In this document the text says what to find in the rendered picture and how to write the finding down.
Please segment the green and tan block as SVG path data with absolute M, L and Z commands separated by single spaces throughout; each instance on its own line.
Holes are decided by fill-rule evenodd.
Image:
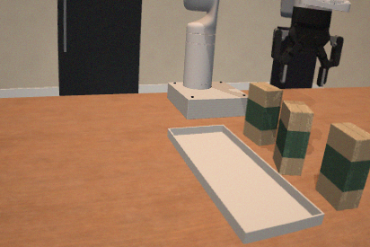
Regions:
M 370 134 L 331 123 L 316 190 L 337 210 L 357 208 L 370 170 Z
M 304 101 L 282 101 L 273 154 L 279 174 L 301 176 L 313 115 Z
M 283 90 L 250 83 L 243 134 L 257 146 L 275 144 Z

